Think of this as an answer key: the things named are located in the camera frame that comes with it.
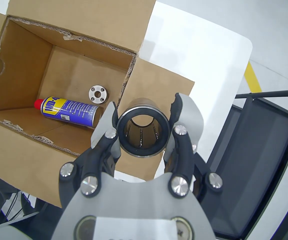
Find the round metal fastener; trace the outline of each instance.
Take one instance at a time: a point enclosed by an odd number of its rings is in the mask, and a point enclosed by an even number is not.
[[[220,175],[216,174],[215,172],[212,172],[209,174],[209,183],[212,185],[213,188],[219,189],[223,186],[223,180],[220,177]]]
[[[108,139],[113,139],[116,136],[116,133],[117,133],[117,131],[115,128],[108,129],[105,132],[105,137]]]
[[[174,217],[172,221],[176,222],[178,240],[193,240],[193,230],[188,221],[182,217]]]
[[[176,193],[178,196],[185,196],[189,191],[187,181],[183,177],[173,177],[170,185],[174,193]]]
[[[60,175],[62,177],[68,177],[74,169],[74,165],[72,163],[66,163],[61,167]]]
[[[94,85],[89,90],[89,99],[96,104],[102,104],[108,99],[108,91],[101,85]]]
[[[187,134],[186,127],[183,125],[175,126],[175,133],[178,135],[186,135]]]
[[[98,180],[94,176],[88,176],[81,182],[81,193],[83,195],[90,195],[96,191],[98,187]]]

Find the black panel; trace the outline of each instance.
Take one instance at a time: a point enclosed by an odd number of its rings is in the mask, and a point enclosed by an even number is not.
[[[210,221],[218,238],[244,239],[256,223],[288,161],[288,112],[263,99],[233,107],[207,162],[223,179]]]

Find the open cardboard box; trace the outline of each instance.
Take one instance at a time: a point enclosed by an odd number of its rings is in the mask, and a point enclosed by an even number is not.
[[[0,14],[0,178],[60,206],[60,167],[90,147],[92,129],[45,118],[37,98],[91,103],[89,89],[102,85],[103,109],[114,101],[120,114],[149,98],[169,117],[175,93],[189,94],[193,82],[137,57],[154,3],[10,0]],[[116,170],[150,180],[161,156],[122,152]]]

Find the metal screw head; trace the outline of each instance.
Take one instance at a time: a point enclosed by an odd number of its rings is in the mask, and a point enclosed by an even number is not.
[[[90,195],[96,191],[98,187],[98,180],[94,176],[88,176],[81,182],[81,193],[83,195]]]
[[[191,225],[182,217],[174,217],[172,221],[176,222],[177,239],[178,240],[192,240],[193,230]]]
[[[108,129],[105,132],[105,137],[108,138],[108,139],[113,139],[116,136],[116,133],[117,132],[116,132],[115,128]]]
[[[220,177],[220,175],[216,174],[215,172],[212,172],[209,174],[209,183],[212,185],[213,188],[219,189],[223,186],[223,180]]]
[[[178,135],[186,135],[187,134],[186,127],[182,125],[175,126],[175,133]]]
[[[187,181],[183,177],[173,177],[170,185],[172,190],[179,196],[185,196],[189,191]]]
[[[74,165],[72,163],[66,163],[61,167],[60,175],[62,177],[68,177],[74,169]]]

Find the black rubber seal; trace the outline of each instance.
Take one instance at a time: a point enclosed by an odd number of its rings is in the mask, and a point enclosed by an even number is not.
[[[127,125],[127,122],[137,115],[149,115],[155,118],[161,126],[162,131],[160,133],[160,138],[150,148],[146,149],[146,148],[135,147],[131,145],[125,137],[124,129]],[[134,109],[128,112],[122,118],[120,118],[117,124],[117,133],[120,139],[120,144],[126,150],[126,152],[133,154],[135,156],[138,156],[138,157],[148,157],[148,156],[158,153],[159,151],[162,151],[163,148],[166,146],[166,143],[168,141],[169,134],[170,134],[169,122],[165,116],[163,116],[161,113],[153,109],[144,108],[144,107],[138,108],[138,109]]]

